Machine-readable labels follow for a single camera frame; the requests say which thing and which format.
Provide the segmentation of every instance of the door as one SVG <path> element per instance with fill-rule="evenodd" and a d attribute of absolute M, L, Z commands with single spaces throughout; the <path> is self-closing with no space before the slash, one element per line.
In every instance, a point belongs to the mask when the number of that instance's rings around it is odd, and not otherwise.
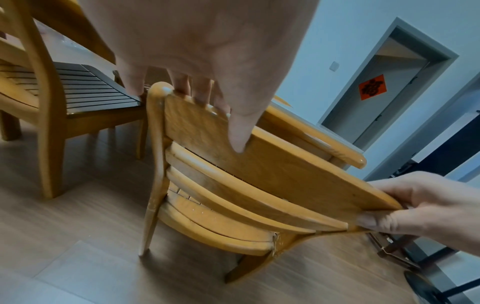
<path fill-rule="evenodd" d="M 322 124 L 354 143 L 426 64 L 424 59 L 374 56 Z M 382 75 L 386 92 L 366 99 L 364 94 L 362 100 L 359 85 Z"/>

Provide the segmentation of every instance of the light switch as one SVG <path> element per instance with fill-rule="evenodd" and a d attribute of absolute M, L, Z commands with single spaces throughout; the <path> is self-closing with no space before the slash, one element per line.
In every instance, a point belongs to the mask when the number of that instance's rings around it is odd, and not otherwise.
<path fill-rule="evenodd" d="M 339 69 L 339 67 L 340 67 L 340 64 L 338 62 L 334 61 L 330 65 L 330 70 L 335 72 L 336 70 Z"/>

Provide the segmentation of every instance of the wooden floor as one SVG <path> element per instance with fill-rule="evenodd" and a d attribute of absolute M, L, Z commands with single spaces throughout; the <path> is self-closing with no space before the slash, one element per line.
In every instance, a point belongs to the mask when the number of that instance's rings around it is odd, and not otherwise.
<path fill-rule="evenodd" d="M 66 192 L 43 201 L 36 133 L 0 140 L 0 303 L 414 303 L 402 269 L 365 236 L 313 240 L 225 285 L 237 256 L 159 224 L 137 247 L 153 176 L 137 125 L 67 140 Z"/>

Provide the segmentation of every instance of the human hand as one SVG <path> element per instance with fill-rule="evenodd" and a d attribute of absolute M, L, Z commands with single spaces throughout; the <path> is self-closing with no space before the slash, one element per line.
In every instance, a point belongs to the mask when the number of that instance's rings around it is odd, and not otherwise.
<path fill-rule="evenodd" d="M 287 75 L 319 0 L 78 2 L 115 53 L 130 94 L 143 93 L 148 66 L 167 68 L 176 90 L 230 113 L 228 137 L 241 152 Z"/>
<path fill-rule="evenodd" d="M 426 236 L 480 255 L 480 190 L 436 174 L 414 172 L 371 182 L 408 210 L 364 212 L 357 224 L 379 232 Z"/>

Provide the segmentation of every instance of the chair leg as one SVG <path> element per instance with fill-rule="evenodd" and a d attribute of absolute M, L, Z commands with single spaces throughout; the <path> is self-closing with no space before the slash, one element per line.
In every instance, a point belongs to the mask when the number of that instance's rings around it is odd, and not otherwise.
<path fill-rule="evenodd" d="M 52 199 L 60 195 L 64 164 L 65 138 L 50 132 L 38 133 L 38 161 L 43 195 Z"/>
<path fill-rule="evenodd" d="M 147 143 L 147 132 L 149 131 L 149 123 L 147 118 L 140 120 L 140 130 L 136 144 L 136 157 L 143 159 L 145 157 L 145 145 Z"/>
<path fill-rule="evenodd" d="M 148 206 L 145 213 L 140 249 L 138 250 L 139 256 L 143 256 L 150 247 L 150 243 L 152 241 L 159 218 L 160 205 L 167 195 L 169 185 L 170 181 L 166 178 L 163 178 L 163 176 L 156 176 L 155 180 L 153 181 L 153 189 L 151 191 L 150 200 L 148 201 Z"/>
<path fill-rule="evenodd" d="M 244 255 L 240 259 L 238 266 L 226 274 L 225 283 L 235 282 L 257 272 L 272 262 L 275 257 L 272 252 L 264 256 Z"/>
<path fill-rule="evenodd" d="M 0 111 L 1 138 L 5 141 L 15 140 L 22 136 L 20 120 L 5 111 Z"/>

